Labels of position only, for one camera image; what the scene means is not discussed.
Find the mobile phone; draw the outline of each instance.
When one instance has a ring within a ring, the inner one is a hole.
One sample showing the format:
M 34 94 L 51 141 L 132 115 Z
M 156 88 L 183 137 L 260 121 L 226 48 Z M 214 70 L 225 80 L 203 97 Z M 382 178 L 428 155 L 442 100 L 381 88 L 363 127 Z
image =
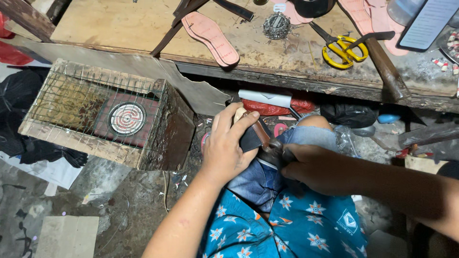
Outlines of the mobile phone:
M 459 0 L 426 0 L 402 33 L 396 47 L 425 52 L 459 9 Z

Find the hammer handle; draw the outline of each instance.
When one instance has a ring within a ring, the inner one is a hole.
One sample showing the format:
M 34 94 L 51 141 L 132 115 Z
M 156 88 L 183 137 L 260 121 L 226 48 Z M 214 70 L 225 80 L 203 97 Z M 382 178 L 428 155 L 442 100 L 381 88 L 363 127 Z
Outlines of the hammer handle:
M 391 59 L 375 38 L 365 40 L 371 60 L 375 64 L 385 87 L 394 98 L 395 102 L 411 97 L 411 92 L 403 82 L 402 77 L 395 68 Z

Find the wire mesh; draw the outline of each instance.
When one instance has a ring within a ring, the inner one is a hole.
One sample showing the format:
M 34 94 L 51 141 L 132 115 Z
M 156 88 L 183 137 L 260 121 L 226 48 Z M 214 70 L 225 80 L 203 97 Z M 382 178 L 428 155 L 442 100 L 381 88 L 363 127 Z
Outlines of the wire mesh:
M 159 126 L 164 108 L 164 87 L 87 67 L 53 66 L 25 120 L 149 150 L 150 132 Z

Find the plywood tabletop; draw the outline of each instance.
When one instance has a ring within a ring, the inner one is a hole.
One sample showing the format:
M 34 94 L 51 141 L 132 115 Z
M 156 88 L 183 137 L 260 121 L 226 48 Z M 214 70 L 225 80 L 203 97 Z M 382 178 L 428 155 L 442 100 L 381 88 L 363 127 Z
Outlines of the plywood tabletop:
M 180 0 L 73 0 L 59 22 L 51 39 L 57 43 L 121 53 L 152 51 L 169 30 L 172 15 Z M 373 62 L 368 58 L 355 63 L 350 70 L 337 70 L 322 58 L 325 41 L 308 25 L 300 25 L 288 40 L 268 39 L 260 28 L 273 14 L 273 3 L 257 6 L 252 0 L 232 0 L 253 12 L 251 22 L 209 1 L 198 11 L 213 19 L 238 51 L 241 60 L 236 69 L 278 74 L 317 81 L 354 84 L 381 88 L 382 81 Z M 351 37 L 359 38 L 356 28 L 338 5 L 326 15 L 314 20 L 331 35 L 353 31 Z M 420 95 L 453 96 L 457 77 L 451 70 L 442 73 L 430 60 L 442 57 L 438 50 L 426 53 L 410 52 L 406 56 L 388 53 L 394 65 L 412 92 Z M 207 47 L 192 39 L 181 29 L 161 52 L 161 57 L 189 63 L 217 66 Z

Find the denim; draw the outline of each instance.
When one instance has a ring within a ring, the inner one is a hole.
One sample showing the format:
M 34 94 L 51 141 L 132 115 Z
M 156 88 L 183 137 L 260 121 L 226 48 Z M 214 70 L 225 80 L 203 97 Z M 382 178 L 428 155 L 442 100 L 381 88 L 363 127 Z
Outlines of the denim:
M 293 125 L 277 138 L 284 144 L 308 144 L 338 152 L 335 133 L 315 126 Z M 281 173 L 257 158 L 227 184 L 227 189 L 260 212 L 269 213 L 278 194 L 284 189 Z

